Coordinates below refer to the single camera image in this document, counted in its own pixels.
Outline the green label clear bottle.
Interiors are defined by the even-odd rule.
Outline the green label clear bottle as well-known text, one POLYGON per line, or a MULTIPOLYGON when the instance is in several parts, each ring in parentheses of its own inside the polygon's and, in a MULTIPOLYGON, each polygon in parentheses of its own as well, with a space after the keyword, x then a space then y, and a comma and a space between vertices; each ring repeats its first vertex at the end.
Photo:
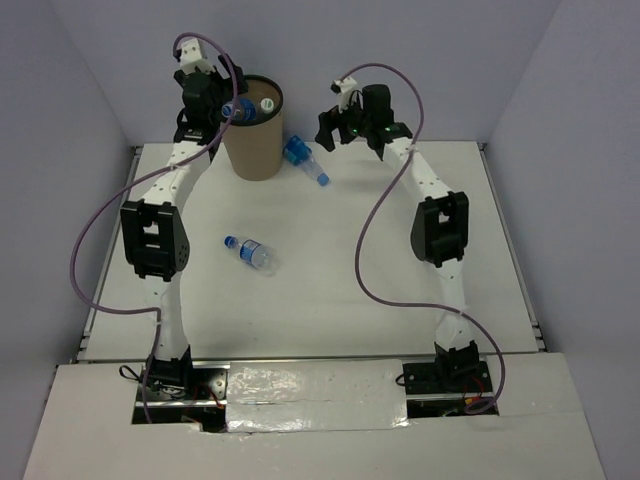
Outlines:
POLYGON ((263 98, 260 101, 260 112, 265 115, 271 114, 275 109, 275 102, 271 98, 263 98))

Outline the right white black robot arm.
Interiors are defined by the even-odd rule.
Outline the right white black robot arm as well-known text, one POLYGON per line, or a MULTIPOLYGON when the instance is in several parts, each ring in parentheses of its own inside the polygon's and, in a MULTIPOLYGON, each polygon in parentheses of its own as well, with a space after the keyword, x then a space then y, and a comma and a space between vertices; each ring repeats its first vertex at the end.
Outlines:
POLYGON ((416 203, 410 231, 412 252, 418 261, 431 266, 440 283, 441 302, 422 305, 441 313, 434 337, 433 375, 410 370, 402 376, 405 389, 418 393, 427 385, 439 385, 456 391, 476 384, 481 361, 471 323, 465 316, 462 279, 469 240, 469 198, 439 178, 418 151, 410 129, 395 120, 386 85, 360 88, 347 77, 334 81, 331 89, 338 102, 320 114, 316 142, 333 151, 337 143, 347 145, 361 137, 394 171, 392 182, 403 183, 416 203))

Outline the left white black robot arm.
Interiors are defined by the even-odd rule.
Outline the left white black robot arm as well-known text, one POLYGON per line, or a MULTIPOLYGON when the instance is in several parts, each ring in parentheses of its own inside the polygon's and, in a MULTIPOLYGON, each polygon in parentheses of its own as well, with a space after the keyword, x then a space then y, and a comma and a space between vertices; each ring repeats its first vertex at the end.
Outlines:
POLYGON ((225 70, 227 78, 202 67, 174 73, 182 88, 183 108, 176 119, 169 169, 140 199, 128 200, 120 209, 125 258, 142 280, 145 303, 158 331, 143 378, 178 399, 196 385, 180 301, 181 276, 190 257, 181 213, 217 152, 226 120, 222 107, 235 94, 248 91, 241 68, 231 64, 225 70))

